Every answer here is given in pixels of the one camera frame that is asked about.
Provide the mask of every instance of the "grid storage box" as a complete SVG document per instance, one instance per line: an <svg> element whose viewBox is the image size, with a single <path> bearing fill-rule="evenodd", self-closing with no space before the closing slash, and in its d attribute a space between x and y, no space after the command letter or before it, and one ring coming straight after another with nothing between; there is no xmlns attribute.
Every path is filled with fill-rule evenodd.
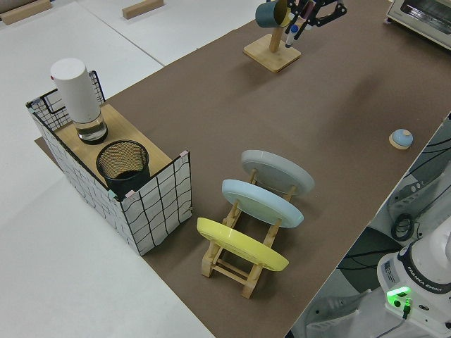
<svg viewBox="0 0 451 338"><path fill-rule="evenodd" d="M97 74L92 71L89 76L99 104L104 103ZM119 201L58 137L56 131L72 123L58 90L28 102L27 108L70 183L137 254L144 255L159 245L181 222L192 215L188 151L182 152L157 173L152 173L150 181L139 191Z"/></svg>

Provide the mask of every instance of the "white cylindrical container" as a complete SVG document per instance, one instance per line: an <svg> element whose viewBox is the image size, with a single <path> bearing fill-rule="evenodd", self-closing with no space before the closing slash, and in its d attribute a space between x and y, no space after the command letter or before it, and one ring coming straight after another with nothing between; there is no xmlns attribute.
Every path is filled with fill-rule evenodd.
<svg viewBox="0 0 451 338"><path fill-rule="evenodd" d="M102 143L108 128L101 116L86 65L76 58L64 58L52 65L50 73L78 137L88 144Z"/></svg>

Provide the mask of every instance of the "yellow plate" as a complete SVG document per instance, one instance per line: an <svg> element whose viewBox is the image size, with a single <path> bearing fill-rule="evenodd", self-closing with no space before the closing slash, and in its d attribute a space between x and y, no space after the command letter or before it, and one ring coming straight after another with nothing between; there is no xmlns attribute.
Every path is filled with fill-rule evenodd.
<svg viewBox="0 0 451 338"><path fill-rule="evenodd" d="M235 255L272 271L282 271L288 260L261 242L206 218L197 219L197 231Z"/></svg>

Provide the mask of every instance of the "marker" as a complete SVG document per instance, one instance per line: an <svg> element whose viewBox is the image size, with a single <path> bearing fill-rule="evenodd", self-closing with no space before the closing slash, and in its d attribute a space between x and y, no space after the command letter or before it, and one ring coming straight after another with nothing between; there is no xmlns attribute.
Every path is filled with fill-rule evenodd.
<svg viewBox="0 0 451 338"><path fill-rule="evenodd" d="M285 47L290 48L293 42L295 41L295 35L297 31L299 30L299 27L296 25L291 26L290 32L287 35L287 41L285 42Z"/></svg>

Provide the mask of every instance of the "light blue plate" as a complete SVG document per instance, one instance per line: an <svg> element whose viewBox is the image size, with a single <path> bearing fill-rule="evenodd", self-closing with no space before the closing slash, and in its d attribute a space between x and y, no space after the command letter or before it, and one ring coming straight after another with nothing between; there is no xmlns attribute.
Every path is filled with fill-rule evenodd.
<svg viewBox="0 0 451 338"><path fill-rule="evenodd" d="M304 216L295 206L280 196L256 185L238 180L223 181L223 195L241 211L269 224L282 220L281 227L297 227Z"/></svg>
<svg viewBox="0 0 451 338"><path fill-rule="evenodd" d="M277 192L287 194L296 186L293 195L303 195L312 190L315 181L310 174L292 161L262 150L246 150L241 155L241 164L246 173L256 169L259 184Z"/></svg>

